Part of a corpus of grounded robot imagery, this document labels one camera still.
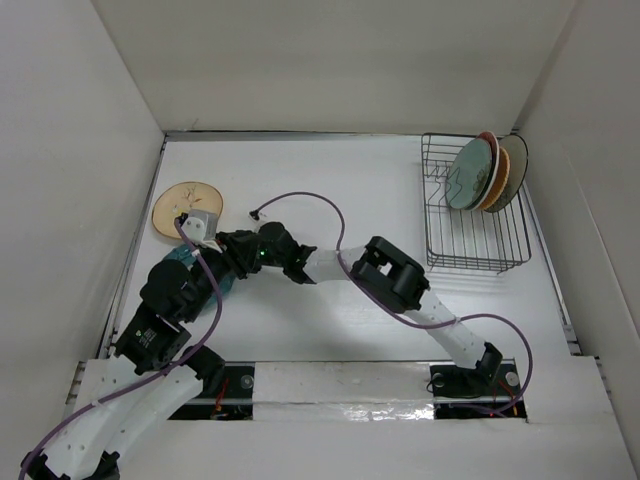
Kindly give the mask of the dark teal scalloped plate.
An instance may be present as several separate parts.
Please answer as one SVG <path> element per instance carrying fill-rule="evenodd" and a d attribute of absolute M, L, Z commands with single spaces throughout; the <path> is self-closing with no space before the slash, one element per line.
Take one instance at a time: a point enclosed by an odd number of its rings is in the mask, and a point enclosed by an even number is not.
<path fill-rule="evenodd" d="M 164 257 L 164 260 L 177 260 L 185 265 L 187 268 L 192 267 L 197 263 L 196 258 L 193 256 L 189 247 L 185 244 L 182 244 L 178 247 L 173 248 L 169 253 L 167 253 Z M 218 281 L 222 296 L 225 297 L 228 295 L 233 287 L 235 278 L 232 276 L 227 276 L 222 280 Z"/>

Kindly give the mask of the beige plate with bird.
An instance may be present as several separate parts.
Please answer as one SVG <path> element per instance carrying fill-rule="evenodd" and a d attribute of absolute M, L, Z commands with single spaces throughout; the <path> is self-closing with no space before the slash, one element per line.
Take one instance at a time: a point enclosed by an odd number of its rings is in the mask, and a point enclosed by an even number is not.
<path fill-rule="evenodd" d="M 191 210 L 215 214 L 219 218 L 224 200 L 218 189 L 198 181 L 175 184 L 163 192 L 152 208 L 152 225 L 156 232 L 172 239 L 179 239 L 174 219 Z"/>

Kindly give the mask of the light green plate with flower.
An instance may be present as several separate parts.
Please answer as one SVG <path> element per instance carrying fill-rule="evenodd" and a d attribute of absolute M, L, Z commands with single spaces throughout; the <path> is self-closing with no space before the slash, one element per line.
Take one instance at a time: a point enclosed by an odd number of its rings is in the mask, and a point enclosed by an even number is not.
<path fill-rule="evenodd" d="M 446 179 L 446 201 L 453 209 L 467 209 L 480 199 L 493 169 L 490 144 L 476 138 L 465 145 L 451 164 Z"/>

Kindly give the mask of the orange woven plate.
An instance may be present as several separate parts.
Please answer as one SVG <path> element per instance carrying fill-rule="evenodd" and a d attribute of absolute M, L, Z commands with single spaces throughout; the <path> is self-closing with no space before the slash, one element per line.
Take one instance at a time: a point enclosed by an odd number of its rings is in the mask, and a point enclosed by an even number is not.
<path fill-rule="evenodd" d="M 503 191 L 506 188 L 508 177 L 511 169 L 511 161 L 510 156 L 507 150 L 503 147 L 499 147 L 499 162 L 497 167 L 496 178 L 494 183 L 492 184 L 486 198 L 480 204 L 479 209 L 483 211 L 487 211 L 491 206 L 493 206 L 499 197 L 502 195 Z"/>

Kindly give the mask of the red plate with teal flower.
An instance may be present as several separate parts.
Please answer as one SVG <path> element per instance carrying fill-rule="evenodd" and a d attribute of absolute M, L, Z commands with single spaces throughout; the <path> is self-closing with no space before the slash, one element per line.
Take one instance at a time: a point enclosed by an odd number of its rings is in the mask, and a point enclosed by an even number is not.
<path fill-rule="evenodd" d="M 498 198 L 498 187 L 500 183 L 501 154 L 499 141 L 496 135 L 491 131 L 481 132 L 478 135 L 478 138 L 485 140 L 489 144 L 491 152 L 491 168 L 488 174 L 487 183 L 481 192 L 481 196 L 472 204 L 470 207 L 471 210 L 485 210 L 488 208 L 490 203 Z"/>

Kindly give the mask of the grey plate with tree branches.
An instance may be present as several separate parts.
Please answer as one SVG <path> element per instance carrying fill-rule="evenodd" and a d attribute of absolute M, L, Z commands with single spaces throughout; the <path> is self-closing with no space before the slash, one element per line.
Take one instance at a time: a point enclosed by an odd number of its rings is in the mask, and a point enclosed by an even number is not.
<path fill-rule="evenodd" d="M 528 168 L 529 150 L 526 141 L 517 134 L 504 136 L 499 144 L 509 155 L 510 171 L 506 186 L 500 197 L 487 209 L 488 213 L 503 210 L 516 196 Z"/>

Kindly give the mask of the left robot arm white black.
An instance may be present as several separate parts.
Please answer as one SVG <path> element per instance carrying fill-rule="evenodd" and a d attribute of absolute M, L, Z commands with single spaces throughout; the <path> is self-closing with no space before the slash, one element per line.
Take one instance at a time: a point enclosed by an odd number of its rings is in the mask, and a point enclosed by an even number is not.
<path fill-rule="evenodd" d="M 187 401 L 222 387 L 225 362 L 186 324 L 221 286 L 260 270 L 268 255 L 257 232 L 219 233 L 214 248 L 188 242 L 149 272 L 142 302 L 120 334 L 94 397 L 27 454 L 22 479 L 117 479 L 139 442 Z"/>

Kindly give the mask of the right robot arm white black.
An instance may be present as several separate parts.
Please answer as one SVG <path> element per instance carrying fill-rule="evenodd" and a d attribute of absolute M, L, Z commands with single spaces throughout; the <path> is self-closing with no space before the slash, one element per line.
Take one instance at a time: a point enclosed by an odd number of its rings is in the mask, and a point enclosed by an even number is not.
<path fill-rule="evenodd" d="M 299 284 L 349 280 L 385 312 L 426 331 L 461 371 L 463 384 L 484 393 L 498 381 L 503 359 L 431 291 L 424 268 L 388 240 L 374 236 L 363 246 L 326 250 L 296 242 L 280 222 L 261 225 L 257 259 Z"/>

